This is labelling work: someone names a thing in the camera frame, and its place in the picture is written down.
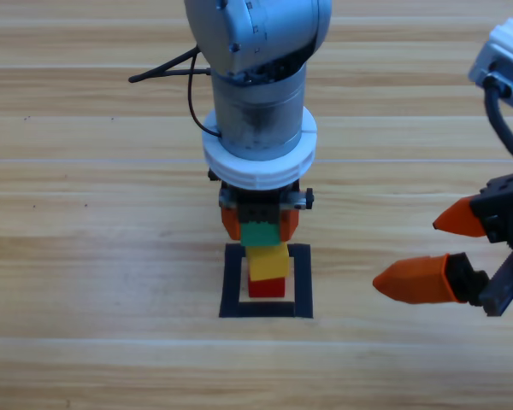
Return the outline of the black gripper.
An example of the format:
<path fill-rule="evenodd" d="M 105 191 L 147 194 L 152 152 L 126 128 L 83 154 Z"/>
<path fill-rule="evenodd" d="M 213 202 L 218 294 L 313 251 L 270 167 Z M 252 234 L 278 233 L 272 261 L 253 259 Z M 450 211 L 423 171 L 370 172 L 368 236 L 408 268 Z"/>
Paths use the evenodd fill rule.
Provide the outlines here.
<path fill-rule="evenodd" d="M 382 295 L 407 304 L 461 303 L 501 316 L 513 301 L 513 174 L 491 179 L 480 194 L 466 196 L 439 215 L 433 228 L 506 243 L 510 255 L 489 280 L 466 254 L 396 261 L 373 280 Z"/>
<path fill-rule="evenodd" d="M 302 190 L 298 179 L 272 190 L 249 190 L 227 183 L 211 169 L 208 177 L 221 182 L 221 220 L 232 240 L 240 240 L 240 224 L 268 223 L 280 224 L 280 240 L 288 242 L 298 227 L 299 211 L 312 209 L 315 201 L 313 189 Z"/>

